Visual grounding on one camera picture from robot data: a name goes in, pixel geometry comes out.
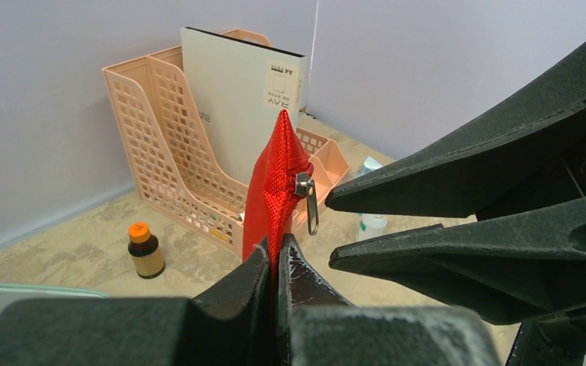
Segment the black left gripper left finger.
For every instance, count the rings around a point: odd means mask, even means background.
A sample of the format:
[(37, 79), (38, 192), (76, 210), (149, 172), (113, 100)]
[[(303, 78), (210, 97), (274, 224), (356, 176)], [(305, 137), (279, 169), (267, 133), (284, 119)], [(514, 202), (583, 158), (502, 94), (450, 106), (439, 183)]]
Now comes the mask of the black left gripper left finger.
[(187, 297), (37, 298), (0, 313), (0, 365), (267, 365), (266, 244)]

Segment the red first aid pouch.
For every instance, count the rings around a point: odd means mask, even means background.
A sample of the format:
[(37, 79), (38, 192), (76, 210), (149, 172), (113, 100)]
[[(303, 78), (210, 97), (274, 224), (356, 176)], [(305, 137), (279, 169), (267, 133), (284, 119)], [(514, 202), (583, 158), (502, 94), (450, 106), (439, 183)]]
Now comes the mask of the red first aid pouch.
[(243, 259), (263, 239), (272, 275), (277, 275), (282, 239), (291, 228), (293, 210), (302, 199), (295, 193), (296, 175), (312, 175), (310, 155), (301, 145), (288, 112), (279, 112), (272, 135), (257, 159), (246, 196)]

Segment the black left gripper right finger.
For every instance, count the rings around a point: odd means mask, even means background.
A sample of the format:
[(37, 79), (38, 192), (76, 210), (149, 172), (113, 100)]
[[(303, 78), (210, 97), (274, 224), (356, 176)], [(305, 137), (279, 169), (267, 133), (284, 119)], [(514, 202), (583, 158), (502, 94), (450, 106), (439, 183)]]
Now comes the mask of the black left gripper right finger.
[(481, 318), (461, 307), (357, 307), (305, 259), (279, 253), (276, 337), (287, 365), (498, 365)]

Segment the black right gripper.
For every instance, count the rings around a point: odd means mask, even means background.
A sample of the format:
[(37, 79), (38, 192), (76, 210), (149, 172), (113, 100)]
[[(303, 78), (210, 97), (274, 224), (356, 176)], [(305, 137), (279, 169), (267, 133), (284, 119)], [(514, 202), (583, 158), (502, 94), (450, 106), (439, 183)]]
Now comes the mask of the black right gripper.
[(586, 42), (435, 143), (336, 186), (325, 203), (364, 214), (478, 212), (482, 222), (338, 247), (330, 267), (489, 323), (522, 322), (508, 365), (586, 365)]

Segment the small white bottle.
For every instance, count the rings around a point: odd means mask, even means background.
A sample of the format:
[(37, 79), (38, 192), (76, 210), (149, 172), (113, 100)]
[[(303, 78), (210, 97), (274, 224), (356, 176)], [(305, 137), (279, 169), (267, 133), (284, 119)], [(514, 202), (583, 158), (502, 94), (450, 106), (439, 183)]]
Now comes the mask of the small white bottle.
[(362, 213), (360, 215), (359, 228), (356, 241), (371, 239), (385, 233), (388, 225), (388, 216), (382, 214)]

